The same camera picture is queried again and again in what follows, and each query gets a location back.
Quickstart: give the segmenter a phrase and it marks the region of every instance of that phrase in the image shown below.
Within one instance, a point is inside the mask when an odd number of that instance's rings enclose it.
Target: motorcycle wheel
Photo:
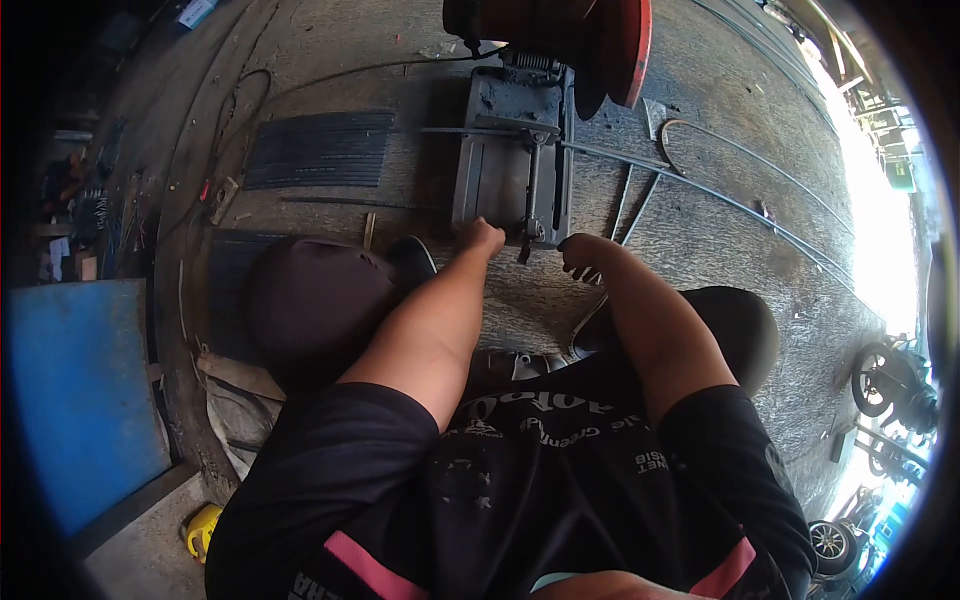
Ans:
[[[853,534],[830,521],[811,521],[810,538],[817,555],[816,571],[821,575],[839,575],[853,564],[857,557]]]
[[[883,452],[883,442],[880,440],[874,440],[870,446],[871,449],[876,450],[877,452]],[[877,477],[883,477],[887,474],[887,469],[873,456],[870,457],[870,472],[876,475]]]
[[[872,364],[865,370],[864,364],[868,359],[871,359]],[[873,369],[888,362],[890,362],[890,349],[881,342],[872,342],[864,346],[853,358],[853,373],[850,376],[853,401],[856,402],[856,408],[867,417],[879,417],[893,403],[892,399],[879,395],[870,379]]]

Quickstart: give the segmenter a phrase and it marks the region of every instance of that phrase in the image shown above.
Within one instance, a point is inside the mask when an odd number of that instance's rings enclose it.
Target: tire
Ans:
[[[870,448],[873,450],[876,450],[877,452],[882,452],[883,442],[881,440],[874,440],[874,443],[871,444]],[[877,477],[883,477],[884,475],[887,474],[887,469],[878,465],[876,463],[876,459],[873,456],[871,456],[870,472],[876,475]]]
[[[850,389],[853,393],[853,401],[856,402],[856,408],[867,417],[879,417],[887,412],[887,408],[893,403],[892,398],[884,398],[879,404],[871,404],[864,397],[860,375],[863,371],[863,363],[868,356],[882,356],[884,364],[891,361],[890,349],[881,342],[871,342],[864,346],[853,358],[853,373],[850,376]]]
[[[856,541],[843,525],[830,521],[810,521],[810,537],[817,555],[817,572],[821,575],[839,575],[856,559]]]

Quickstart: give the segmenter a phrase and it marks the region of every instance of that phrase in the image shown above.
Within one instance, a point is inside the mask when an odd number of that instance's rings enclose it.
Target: concrete floor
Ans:
[[[789,41],[751,0],[739,0]],[[742,21],[716,0],[721,12]],[[141,189],[161,209],[156,257],[156,327],[165,389],[177,443],[204,474],[212,497],[226,501],[235,475],[206,421],[204,391],[180,333],[177,293],[183,261],[183,319],[193,337],[205,332],[203,237],[182,215],[210,177],[208,157],[215,133],[224,129],[213,171],[215,181],[236,177],[243,139],[225,148],[238,124],[264,93],[265,78],[242,74],[266,68],[268,98],[294,85],[355,66],[419,58],[418,50],[449,41],[440,0],[234,0],[221,5],[193,32],[176,24],[159,27],[132,62],[104,115],[129,119],[121,162],[113,176],[119,188],[146,167]],[[840,146],[821,116],[797,88],[734,31],[686,0],[655,0],[651,58],[641,95],[681,116],[752,148],[790,172],[849,221],[850,194]],[[462,125],[469,63],[381,69],[308,87],[271,102],[262,118],[328,110],[394,108],[398,124]],[[221,105],[230,98],[221,115]],[[581,124],[583,141],[655,156],[640,111],[607,102]],[[850,268],[848,234],[799,188],[736,149],[693,131],[671,134],[672,154],[687,175],[746,204],[763,200],[778,221]],[[381,185],[346,190],[354,197],[419,204],[449,203],[456,140],[395,136]],[[585,156],[575,159],[573,229],[609,229],[624,177],[621,165]],[[635,178],[635,202],[644,177]],[[296,190],[297,195],[335,195],[342,189]],[[341,239],[362,238],[362,207],[283,204],[284,190],[243,192],[221,227],[283,232],[324,231]],[[236,221],[235,216],[252,216]],[[449,256],[447,217],[377,210],[374,248],[393,236],[426,238],[443,262]],[[804,256],[745,215],[704,193],[664,181],[647,207],[630,249],[679,288],[732,285],[760,294],[776,315],[782,339],[777,365],[756,397],[759,413],[780,448],[809,518],[819,518],[833,497],[842,466],[827,462],[825,432],[850,420],[849,359],[881,321]],[[571,281],[553,252],[534,252],[526,267],[514,252],[492,264],[481,345],[557,351],[601,291]]]
[[[180,538],[185,519],[209,502],[199,473],[93,551],[84,567],[108,600],[202,600],[204,567]]]

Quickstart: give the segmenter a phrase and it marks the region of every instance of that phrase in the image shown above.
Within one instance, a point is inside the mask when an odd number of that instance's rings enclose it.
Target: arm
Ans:
[[[587,267],[603,276],[613,321],[643,382],[647,415],[656,425],[683,398],[708,387],[736,385],[713,334],[690,304],[638,258],[611,240],[577,233],[562,242],[564,271]]]
[[[337,383],[376,383],[403,392],[444,431],[464,392],[480,337],[487,263],[504,241],[503,229],[477,219],[453,259],[390,314]]]

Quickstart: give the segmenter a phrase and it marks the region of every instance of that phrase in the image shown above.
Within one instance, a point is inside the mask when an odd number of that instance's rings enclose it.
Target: black cable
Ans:
[[[255,123],[255,119],[257,119],[257,118],[259,117],[260,111],[263,110],[264,107],[266,107],[268,104],[270,104],[270,103],[272,103],[272,102],[275,102],[275,101],[279,100],[280,98],[284,98],[284,97],[286,97],[286,96],[288,96],[288,95],[290,95],[290,94],[292,94],[292,93],[294,93],[294,92],[296,92],[296,91],[300,91],[300,90],[302,90],[302,89],[305,89],[305,88],[307,88],[307,87],[309,87],[309,86],[311,86],[311,85],[322,84],[322,83],[324,83],[324,82],[328,82],[328,81],[330,81],[330,80],[337,79],[337,78],[339,78],[339,77],[344,77],[344,76],[346,76],[346,75],[353,75],[354,73],[362,73],[362,72],[364,72],[364,71],[371,71],[371,70],[374,70],[374,69],[386,68],[386,67],[390,67],[390,66],[401,66],[401,65],[404,65],[404,64],[427,64],[427,63],[434,63],[434,62],[459,62],[459,61],[464,61],[464,60],[483,60],[483,59],[488,59],[488,58],[490,58],[490,57],[496,56],[496,55],[500,54],[501,52],[503,52],[503,48],[496,48],[496,49],[494,49],[494,50],[490,50],[490,52],[481,54],[481,55],[479,55],[479,56],[477,56],[477,57],[468,56],[468,57],[454,57],[454,58],[449,58],[449,59],[391,60],[391,61],[389,61],[389,62],[379,62],[379,63],[376,63],[376,64],[368,64],[368,65],[366,65],[366,66],[354,67],[354,68],[352,68],[352,69],[347,69],[346,71],[338,71],[338,72],[336,72],[336,73],[331,73],[331,74],[329,74],[329,75],[324,75],[324,76],[322,76],[322,77],[318,77],[318,78],[316,78],[316,79],[313,79],[313,80],[304,82],[304,83],[302,83],[302,84],[295,85],[295,86],[293,86],[293,87],[291,87],[291,88],[289,88],[289,89],[284,89],[283,91],[279,92],[276,96],[274,96],[273,98],[270,98],[269,100],[268,100],[267,96],[270,94],[270,88],[273,86],[273,74],[272,74],[269,70],[267,70],[267,69],[254,69],[253,71],[250,71],[250,72],[242,75],[242,76],[237,80],[237,83],[234,84],[233,90],[230,92],[230,95],[236,93],[236,90],[237,90],[237,88],[239,87],[239,85],[240,85],[242,82],[244,82],[247,78],[249,78],[249,77],[251,77],[251,76],[253,76],[253,75],[259,74],[259,73],[263,73],[263,74],[265,74],[265,75],[267,76],[267,87],[266,87],[266,89],[264,90],[263,96],[262,96],[262,97],[260,98],[260,100],[257,102],[257,107],[251,112],[251,115],[250,115],[249,117],[247,117],[247,118],[237,127],[236,131],[234,131],[234,133],[228,138],[227,142],[224,144],[223,150],[225,151],[227,148],[230,147],[230,145],[231,145],[231,144],[233,143],[233,141],[237,138],[237,135],[238,135],[240,132],[245,131],[251,124]],[[227,105],[227,99],[228,99],[228,98],[229,98],[229,95],[227,96],[227,98],[224,99],[224,102],[220,105],[220,110],[217,112],[217,126],[218,126],[218,127],[219,127],[219,125],[220,125],[220,120],[223,118],[224,107]],[[206,177],[204,178],[204,180],[210,180],[210,176],[213,174],[213,172],[216,171],[217,162],[219,161],[219,157],[218,157],[218,153],[217,153],[217,146],[219,145],[220,141],[223,139],[223,138],[221,137],[222,134],[223,134],[223,130],[219,130],[217,133],[214,134],[213,140],[211,141],[211,144],[210,144],[210,153],[209,153],[209,156],[208,156],[208,159],[207,159]],[[159,247],[160,247],[160,245],[161,245],[163,242],[165,242],[165,241],[167,241],[168,239],[170,239],[171,234],[173,234],[173,232],[176,231],[177,228],[179,228],[179,227],[183,224],[183,222],[186,220],[186,218],[187,218],[187,217],[190,215],[190,213],[193,211],[194,207],[197,206],[198,204],[201,204],[201,203],[202,203],[202,201],[200,200],[200,197],[198,196],[197,199],[194,201],[194,203],[192,203],[192,204],[190,205],[190,207],[187,208],[187,210],[178,218],[178,220],[174,223],[174,225],[173,225],[172,227],[170,227],[169,229],[167,229],[167,230],[163,233],[163,235],[159,235],[159,236],[157,237],[156,246],[155,246],[155,251],[156,251],[156,250],[159,250]]]
[[[677,173],[680,173],[680,174],[683,175],[683,176],[686,175],[686,172],[685,172],[683,169],[681,169],[680,167],[677,166],[676,161],[673,159],[673,157],[670,155],[670,151],[667,149],[667,147],[669,146],[669,144],[666,143],[666,140],[668,139],[668,136],[667,136],[667,134],[666,134],[666,130],[669,129],[669,128],[671,128],[671,127],[673,127],[674,125],[686,125],[686,126],[692,128],[692,129],[697,130],[698,132],[703,132],[703,133],[706,133],[707,135],[711,135],[711,136],[715,137],[716,139],[719,139],[719,140],[722,141],[722,142],[726,142],[726,143],[730,144],[731,146],[733,146],[734,148],[737,148],[737,149],[745,152],[746,154],[752,156],[753,158],[756,158],[757,160],[759,160],[759,161],[762,162],[763,164],[767,165],[768,167],[770,167],[771,169],[777,171],[778,173],[780,173],[781,175],[783,175],[783,176],[786,177],[787,179],[789,179],[789,180],[793,181],[794,183],[796,183],[804,192],[806,192],[806,193],[810,196],[810,198],[812,198],[813,200],[815,200],[815,201],[817,201],[818,203],[820,203],[820,206],[822,206],[823,208],[825,208],[831,215],[833,215],[833,217],[837,220],[837,223],[839,223],[841,226],[843,226],[843,229],[845,229],[845,230],[847,231],[847,233],[849,233],[851,236],[855,236],[855,234],[853,233],[853,228],[852,228],[851,226],[847,225],[847,222],[844,221],[843,219],[841,219],[841,218],[840,218],[840,215],[838,215],[832,208],[830,208],[830,207],[827,205],[827,203],[825,203],[823,200],[821,200],[821,198],[820,198],[819,196],[817,196],[816,194],[814,194],[814,193],[813,193],[813,190],[811,190],[811,189],[808,188],[807,186],[805,186],[805,185],[803,185],[802,183],[800,183],[800,182],[797,180],[797,178],[793,177],[792,175],[790,175],[789,173],[787,173],[787,172],[784,171],[783,169],[779,168],[779,167],[778,167],[776,164],[774,164],[773,162],[770,162],[769,160],[767,160],[767,159],[764,158],[763,156],[757,154],[757,153],[754,152],[753,150],[750,150],[749,148],[747,148],[747,147],[745,147],[745,146],[743,146],[743,145],[741,145],[741,144],[738,144],[738,143],[734,142],[733,140],[729,139],[728,137],[724,137],[724,136],[721,135],[720,133],[712,132],[712,131],[710,131],[709,129],[707,129],[707,128],[705,128],[705,127],[701,127],[701,126],[699,126],[699,125],[696,125],[696,124],[694,124],[694,123],[690,123],[689,121],[685,121],[685,120],[683,120],[683,119],[669,119],[668,121],[666,121],[665,123],[663,123],[663,125],[660,126],[660,146],[663,148],[663,155],[666,156],[667,162],[670,163],[670,167],[672,167],[673,170],[676,171]]]

